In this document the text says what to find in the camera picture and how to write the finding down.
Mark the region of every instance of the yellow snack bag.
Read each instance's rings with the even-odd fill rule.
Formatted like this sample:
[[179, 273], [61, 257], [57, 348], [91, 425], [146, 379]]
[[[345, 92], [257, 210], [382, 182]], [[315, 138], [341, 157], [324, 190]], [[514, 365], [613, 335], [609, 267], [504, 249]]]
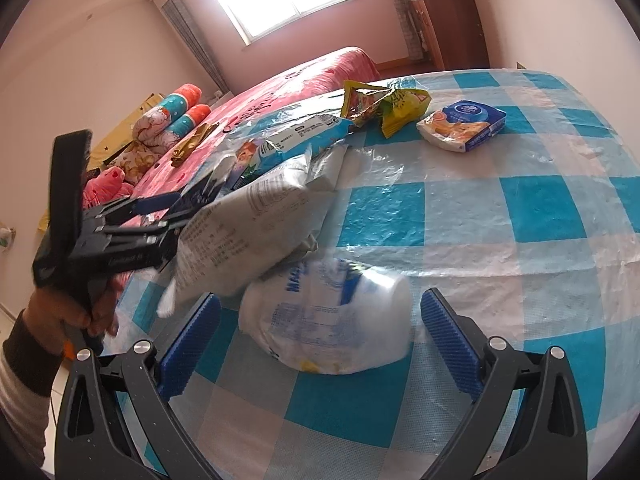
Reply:
[[357, 81], [344, 82], [340, 116], [360, 127], [373, 116], [382, 117], [382, 134], [391, 137], [405, 124], [417, 121], [427, 111], [431, 96], [416, 88], [389, 88]]

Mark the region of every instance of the blue gripper pad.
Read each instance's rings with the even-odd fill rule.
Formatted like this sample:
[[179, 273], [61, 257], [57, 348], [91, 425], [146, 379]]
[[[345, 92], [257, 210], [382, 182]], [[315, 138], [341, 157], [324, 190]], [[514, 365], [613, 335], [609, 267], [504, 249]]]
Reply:
[[165, 402], [180, 395], [220, 324], [220, 300], [211, 294], [180, 332], [159, 364], [158, 393]]
[[484, 388], [480, 380], [480, 358], [432, 290], [422, 295], [420, 313], [456, 386], [461, 392], [471, 395], [474, 401], [478, 400]]

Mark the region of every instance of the blue checkered tablecloth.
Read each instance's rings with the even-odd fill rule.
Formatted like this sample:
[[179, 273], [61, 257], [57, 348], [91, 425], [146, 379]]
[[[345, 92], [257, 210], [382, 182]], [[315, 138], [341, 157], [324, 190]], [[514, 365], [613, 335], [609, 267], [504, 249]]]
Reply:
[[[460, 99], [507, 112], [504, 133], [465, 154], [431, 146], [415, 124], [391, 139], [373, 125], [349, 138], [322, 250], [409, 277], [409, 355], [350, 376], [297, 372], [239, 333], [235, 298], [185, 393], [172, 400], [175, 413], [225, 478], [420, 478], [470, 403], [419, 320], [420, 294], [437, 286], [487, 335], [527, 351], [566, 350], [593, 477], [640, 412], [638, 164], [560, 78], [483, 70], [393, 81], [428, 89], [429, 112]], [[318, 96], [240, 132], [341, 103], [340, 91]], [[112, 351], [160, 332], [164, 285], [144, 271], [130, 280]], [[516, 394], [486, 463], [504, 446], [517, 405]], [[124, 406], [136, 444], [158, 467]]]

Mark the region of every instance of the human hand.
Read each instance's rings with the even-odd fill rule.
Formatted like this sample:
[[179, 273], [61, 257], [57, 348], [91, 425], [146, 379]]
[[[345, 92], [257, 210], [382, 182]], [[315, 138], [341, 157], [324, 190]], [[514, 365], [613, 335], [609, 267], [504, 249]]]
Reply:
[[61, 354], [68, 339], [65, 323], [85, 328], [90, 336], [97, 336], [105, 331], [111, 336], [118, 333], [115, 307], [121, 291], [119, 285], [112, 280], [94, 304], [90, 317], [82, 306], [64, 292], [50, 287], [36, 288], [29, 305], [22, 313], [22, 320], [47, 352]]

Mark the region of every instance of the plush toy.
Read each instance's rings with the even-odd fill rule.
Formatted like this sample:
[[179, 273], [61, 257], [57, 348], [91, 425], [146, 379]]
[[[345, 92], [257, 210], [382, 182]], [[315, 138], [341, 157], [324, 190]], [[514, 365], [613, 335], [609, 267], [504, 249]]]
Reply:
[[186, 137], [187, 134], [198, 126], [210, 113], [211, 108], [207, 105], [195, 105], [193, 108], [190, 108], [190, 110], [187, 110], [187, 113], [175, 121], [175, 123], [171, 124], [155, 137], [144, 141], [144, 144], [152, 152], [164, 155], [172, 149], [179, 140]]
[[146, 142], [180, 118], [200, 100], [202, 91], [192, 84], [184, 84], [140, 117], [133, 125], [133, 138]]
[[121, 168], [109, 168], [84, 186], [82, 209], [89, 209], [131, 193], [133, 193], [133, 186], [124, 182], [124, 171]]

